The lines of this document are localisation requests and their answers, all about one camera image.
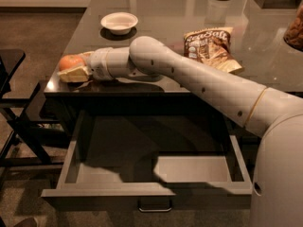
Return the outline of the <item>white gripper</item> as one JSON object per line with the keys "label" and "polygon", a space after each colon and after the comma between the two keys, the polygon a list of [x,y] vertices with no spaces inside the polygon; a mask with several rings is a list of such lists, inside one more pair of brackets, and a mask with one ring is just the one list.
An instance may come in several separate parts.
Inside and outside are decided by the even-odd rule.
{"label": "white gripper", "polygon": [[[107,68],[107,56],[113,50],[112,47],[101,48],[96,51],[87,51],[79,53],[79,56],[88,61],[88,67],[95,80],[112,80],[113,77]],[[86,66],[78,66],[62,70],[58,76],[62,82],[85,82],[90,78],[91,73]]]}

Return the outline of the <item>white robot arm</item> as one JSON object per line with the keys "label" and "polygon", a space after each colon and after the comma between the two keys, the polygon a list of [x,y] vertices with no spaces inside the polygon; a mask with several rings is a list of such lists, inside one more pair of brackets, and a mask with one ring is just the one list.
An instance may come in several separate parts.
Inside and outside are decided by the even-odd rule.
{"label": "white robot arm", "polygon": [[250,227],[303,227],[303,99],[178,55],[152,37],[66,55],[63,82],[164,75],[261,138]]}

